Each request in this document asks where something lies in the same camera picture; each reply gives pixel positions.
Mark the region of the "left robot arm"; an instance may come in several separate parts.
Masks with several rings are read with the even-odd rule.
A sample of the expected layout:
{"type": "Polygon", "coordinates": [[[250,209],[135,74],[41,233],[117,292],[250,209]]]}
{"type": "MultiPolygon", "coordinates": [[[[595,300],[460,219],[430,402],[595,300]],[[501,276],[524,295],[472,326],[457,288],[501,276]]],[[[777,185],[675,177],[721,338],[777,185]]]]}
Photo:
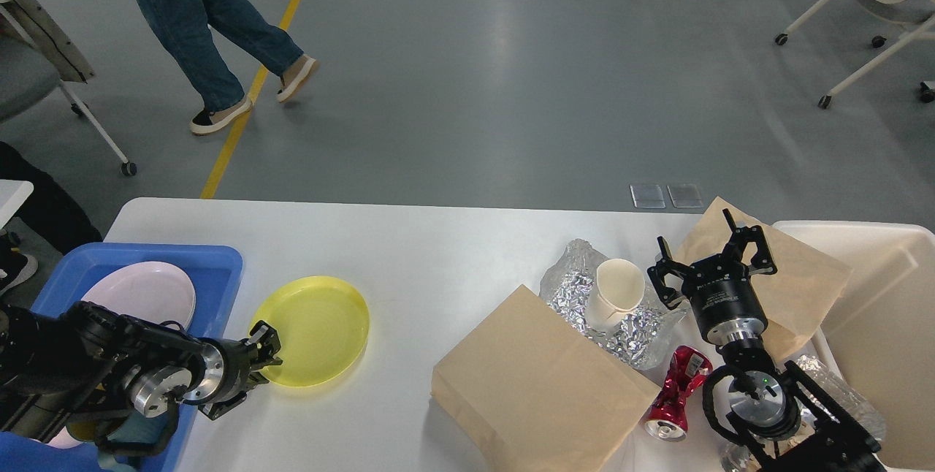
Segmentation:
{"type": "Polygon", "coordinates": [[[217,419],[281,365],[277,330],[259,320],[241,340],[194,338],[163,324],[75,302],[57,318],[3,305],[2,430],[50,442],[93,423],[100,451],[166,449],[182,405],[217,419]]]}

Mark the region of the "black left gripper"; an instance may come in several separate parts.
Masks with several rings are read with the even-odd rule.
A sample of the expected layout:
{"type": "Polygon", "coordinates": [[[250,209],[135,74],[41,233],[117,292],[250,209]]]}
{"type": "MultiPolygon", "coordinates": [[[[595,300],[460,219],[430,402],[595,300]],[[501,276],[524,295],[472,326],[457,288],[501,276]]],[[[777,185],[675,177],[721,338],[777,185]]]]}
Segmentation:
{"type": "Polygon", "coordinates": [[[270,383],[263,369],[283,364],[278,358],[278,331],[257,320],[248,337],[241,340],[200,338],[204,370],[194,379],[194,388],[183,396],[187,405],[197,406],[210,421],[216,421],[243,403],[246,387],[270,383]]]}

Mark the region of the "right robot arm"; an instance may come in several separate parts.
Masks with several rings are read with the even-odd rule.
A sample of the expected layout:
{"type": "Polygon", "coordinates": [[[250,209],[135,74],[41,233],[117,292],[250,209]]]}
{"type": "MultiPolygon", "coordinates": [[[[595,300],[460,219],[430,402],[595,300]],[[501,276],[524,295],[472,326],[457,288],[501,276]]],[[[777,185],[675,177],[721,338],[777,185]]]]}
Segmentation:
{"type": "Polygon", "coordinates": [[[659,258],[647,271],[666,308],[690,303],[701,338],[722,357],[702,389],[709,425],[763,471],[884,470],[874,436],[797,363],[780,370],[768,354],[769,322],[751,278],[774,275],[774,257],[761,226],[722,214],[730,235],[719,253],[682,264],[658,237],[659,258]]]}

